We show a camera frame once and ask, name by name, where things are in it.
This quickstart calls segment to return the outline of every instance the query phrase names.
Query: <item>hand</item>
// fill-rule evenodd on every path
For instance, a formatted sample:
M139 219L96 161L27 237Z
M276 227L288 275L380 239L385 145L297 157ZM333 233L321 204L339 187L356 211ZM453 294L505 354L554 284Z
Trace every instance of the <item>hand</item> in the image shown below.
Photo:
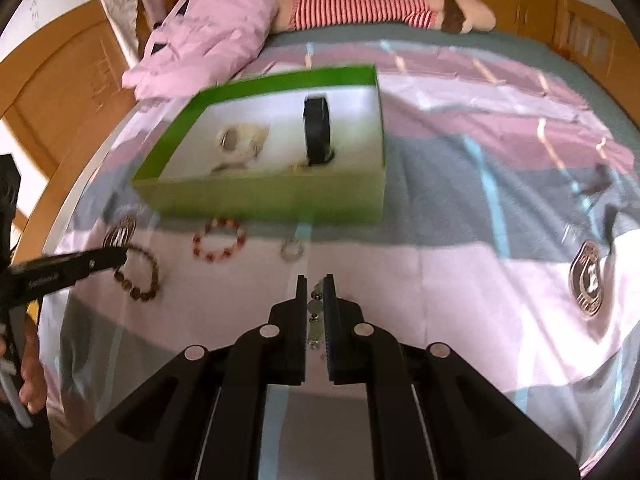
M0 337L0 357L6 351L6 343ZM30 317L24 324L24 355L20 372L24 384L20 389L20 400L34 415L44 408L47 403L47 383L44 380L44 368L40 364L40 343L36 325ZM0 400L6 402L4 392L0 390Z

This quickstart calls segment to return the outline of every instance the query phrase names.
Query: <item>pink bag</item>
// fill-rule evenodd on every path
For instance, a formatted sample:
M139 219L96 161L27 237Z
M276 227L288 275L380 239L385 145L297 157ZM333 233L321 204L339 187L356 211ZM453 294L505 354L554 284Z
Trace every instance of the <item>pink bag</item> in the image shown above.
M222 84L258 56L276 12L276 0L179 0L122 85L142 100Z

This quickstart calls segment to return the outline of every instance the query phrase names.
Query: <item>badge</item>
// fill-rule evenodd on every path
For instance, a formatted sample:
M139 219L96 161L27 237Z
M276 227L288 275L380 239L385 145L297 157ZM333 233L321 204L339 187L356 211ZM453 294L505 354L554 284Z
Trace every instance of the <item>badge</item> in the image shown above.
M582 244L569 269L569 289L580 309L595 316L602 304L600 255L595 242Z
M122 247L131 241L133 233L136 231L136 217L127 215L109 231L104 237L103 247Z

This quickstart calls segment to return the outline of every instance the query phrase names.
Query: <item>black cloth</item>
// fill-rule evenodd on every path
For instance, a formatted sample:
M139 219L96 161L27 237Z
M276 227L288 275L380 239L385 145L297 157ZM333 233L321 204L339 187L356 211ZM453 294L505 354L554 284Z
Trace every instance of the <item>black cloth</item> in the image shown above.
M0 480L50 480L54 462L46 410L25 430L11 406L0 402Z

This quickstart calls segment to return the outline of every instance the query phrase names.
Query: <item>striped pillow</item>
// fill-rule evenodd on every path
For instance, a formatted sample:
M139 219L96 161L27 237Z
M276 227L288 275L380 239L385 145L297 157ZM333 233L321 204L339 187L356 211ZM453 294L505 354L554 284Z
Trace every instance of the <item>striped pillow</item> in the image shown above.
M425 0L295 0L290 28L382 22L428 28L433 21Z

